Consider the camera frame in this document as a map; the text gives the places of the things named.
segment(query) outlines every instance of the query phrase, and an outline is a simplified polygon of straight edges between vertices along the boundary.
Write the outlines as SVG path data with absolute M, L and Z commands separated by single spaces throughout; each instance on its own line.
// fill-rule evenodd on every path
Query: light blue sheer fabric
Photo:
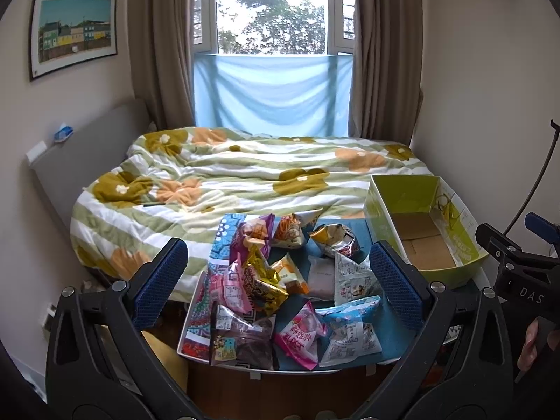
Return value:
M 197 126 L 347 136 L 352 55 L 194 57 Z

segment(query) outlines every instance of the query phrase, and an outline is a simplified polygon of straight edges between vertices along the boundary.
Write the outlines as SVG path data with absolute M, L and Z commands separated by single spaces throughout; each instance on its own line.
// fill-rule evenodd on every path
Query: cardboard box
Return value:
M 477 222 L 440 177 L 372 175 L 363 211 L 372 239 L 387 240 L 430 282 L 463 286 L 488 255 Z

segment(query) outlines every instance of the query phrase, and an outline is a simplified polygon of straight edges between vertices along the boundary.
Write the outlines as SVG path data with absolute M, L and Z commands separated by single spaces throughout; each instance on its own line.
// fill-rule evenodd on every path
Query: tree foliage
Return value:
M 218 11 L 235 21 L 238 14 L 218 0 Z M 288 0 L 235 0 L 253 9 L 254 20 L 243 30 L 242 42 L 230 30 L 218 34 L 220 52 L 226 54 L 324 54 L 325 9 L 304 0 L 292 6 Z

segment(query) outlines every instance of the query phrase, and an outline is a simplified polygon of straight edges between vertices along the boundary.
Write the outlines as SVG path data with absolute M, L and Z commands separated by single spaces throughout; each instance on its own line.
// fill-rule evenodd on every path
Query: screw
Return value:
M 120 291 L 122 291 L 126 286 L 127 286 L 127 283 L 125 283 L 124 281 L 115 281 L 115 282 L 113 283 L 113 285 L 111 286 L 111 289 L 113 289 L 115 292 L 120 292 Z
M 496 296 L 496 293 L 489 287 L 485 287 L 482 293 L 484 294 L 485 297 L 488 297 L 489 299 L 493 299 Z
M 434 281 L 432 284 L 429 285 L 434 292 L 441 293 L 445 291 L 445 284 L 440 283 L 439 281 Z
M 68 286 L 65 287 L 64 290 L 62 291 L 62 296 L 63 297 L 71 297 L 72 295 L 74 295 L 74 288 L 72 286 Z

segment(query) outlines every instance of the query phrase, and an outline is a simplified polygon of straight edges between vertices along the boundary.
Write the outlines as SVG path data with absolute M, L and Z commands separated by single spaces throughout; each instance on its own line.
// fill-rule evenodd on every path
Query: painting of colorful houses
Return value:
M 35 0 L 31 79 L 82 61 L 115 55 L 116 0 Z

